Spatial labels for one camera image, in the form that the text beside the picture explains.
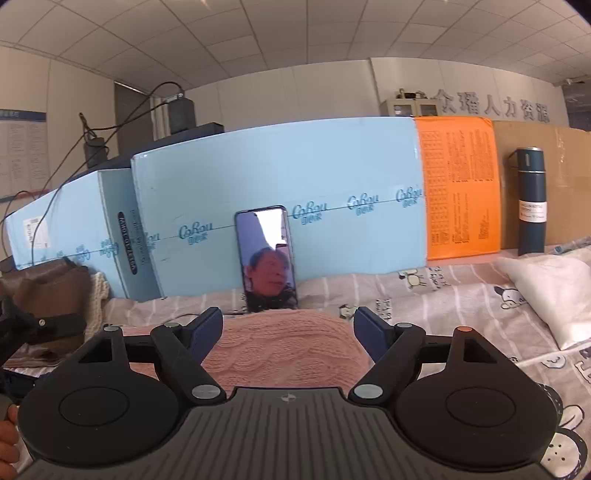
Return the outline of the person's hand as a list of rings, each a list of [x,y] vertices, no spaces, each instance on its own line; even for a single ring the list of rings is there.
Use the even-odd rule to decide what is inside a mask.
[[[12,480],[17,476],[15,465],[20,460],[17,429],[18,407],[11,405],[6,417],[0,421],[0,479]]]

